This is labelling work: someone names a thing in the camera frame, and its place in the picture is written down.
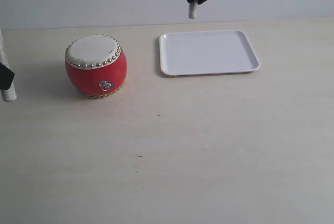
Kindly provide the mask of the white rectangular tray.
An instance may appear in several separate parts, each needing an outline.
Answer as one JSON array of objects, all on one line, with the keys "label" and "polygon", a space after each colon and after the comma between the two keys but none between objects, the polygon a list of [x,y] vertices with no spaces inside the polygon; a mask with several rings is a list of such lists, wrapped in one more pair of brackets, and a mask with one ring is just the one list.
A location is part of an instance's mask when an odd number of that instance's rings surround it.
[{"label": "white rectangular tray", "polygon": [[240,30],[165,33],[159,36],[159,59],[168,76],[252,73],[261,67]]}]

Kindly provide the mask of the small red drum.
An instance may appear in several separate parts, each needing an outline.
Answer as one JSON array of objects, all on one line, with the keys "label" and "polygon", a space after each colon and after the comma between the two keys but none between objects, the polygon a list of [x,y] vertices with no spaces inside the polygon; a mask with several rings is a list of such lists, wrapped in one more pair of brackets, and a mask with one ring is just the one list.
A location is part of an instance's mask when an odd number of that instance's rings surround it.
[{"label": "small red drum", "polygon": [[65,51],[67,75],[76,89],[90,98],[106,97],[122,87],[127,59],[120,43],[104,34],[85,36]]}]

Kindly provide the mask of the white wooden drumstick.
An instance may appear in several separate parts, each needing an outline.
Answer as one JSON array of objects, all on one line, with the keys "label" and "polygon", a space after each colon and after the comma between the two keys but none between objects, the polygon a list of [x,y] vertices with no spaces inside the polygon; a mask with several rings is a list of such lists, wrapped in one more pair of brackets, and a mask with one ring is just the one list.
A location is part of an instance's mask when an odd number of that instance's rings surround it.
[{"label": "white wooden drumstick", "polygon": [[1,96],[5,102],[12,102],[17,99],[14,77],[15,73],[9,67],[4,40],[1,33]]},{"label": "white wooden drumstick", "polygon": [[197,2],[189,3],[189,13],[188,16],[190,19],[196,19],[197,18]]}]

